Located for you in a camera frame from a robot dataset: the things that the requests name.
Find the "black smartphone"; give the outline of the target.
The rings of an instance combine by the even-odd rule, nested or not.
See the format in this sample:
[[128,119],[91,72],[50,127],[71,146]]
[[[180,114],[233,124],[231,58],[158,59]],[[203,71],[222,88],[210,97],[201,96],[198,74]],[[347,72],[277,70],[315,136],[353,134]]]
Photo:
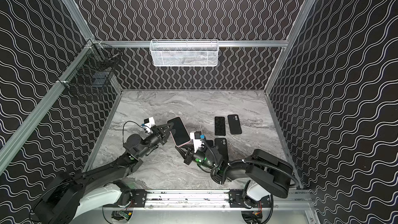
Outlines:
[[190,134],[187,132],[180,117],[172,118],[167,123],[173,124],[171,134],[176,147],[184,146],[191,141]]

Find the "black phone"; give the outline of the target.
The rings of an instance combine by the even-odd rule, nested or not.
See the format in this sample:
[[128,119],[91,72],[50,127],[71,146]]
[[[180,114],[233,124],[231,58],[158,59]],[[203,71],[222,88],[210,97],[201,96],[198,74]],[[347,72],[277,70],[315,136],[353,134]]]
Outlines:
[[215,136],[226,136],[226,120],[224,117],[215,117]]

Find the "black phone case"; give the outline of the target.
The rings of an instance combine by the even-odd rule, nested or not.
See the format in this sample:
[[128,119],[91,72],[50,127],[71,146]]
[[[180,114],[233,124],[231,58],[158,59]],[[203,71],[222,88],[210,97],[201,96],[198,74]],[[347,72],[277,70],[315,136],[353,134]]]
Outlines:
[[238,115],[236,114],[228,115],[228,123],[229,123],[230,133],[232,135],[242,134],[240,119]]

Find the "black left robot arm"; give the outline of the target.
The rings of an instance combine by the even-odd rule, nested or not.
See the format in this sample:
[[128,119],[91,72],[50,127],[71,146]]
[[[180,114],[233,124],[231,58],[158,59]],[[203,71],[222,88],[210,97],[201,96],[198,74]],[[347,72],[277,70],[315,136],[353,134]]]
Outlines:
[[145,139],[131,135],[123,143],[125,152],[104,166],[73,176],[59,174],[30,210],[29,220],[35,224],[68,224],[84,210],[104,205],[130,207],[134,198],[122,178],[136,172],[144,156],[167,142],[173,126],[154,125]]

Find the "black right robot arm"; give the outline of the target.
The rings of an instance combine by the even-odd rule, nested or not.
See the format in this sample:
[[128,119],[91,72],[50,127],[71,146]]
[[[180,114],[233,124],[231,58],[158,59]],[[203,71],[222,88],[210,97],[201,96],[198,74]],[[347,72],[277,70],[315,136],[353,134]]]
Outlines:
[[194,151],[192,145],[187,145],[175,147],[175,149],[182,156],[185,164],[196,163],[219,185],[224,185],[228,180],[249,178],[279,198],[286,198],[289,189],[299,187],[291,164],[261,149],[255,149],[246,158],[230,161],[228,152],[220,151],[218,147]]

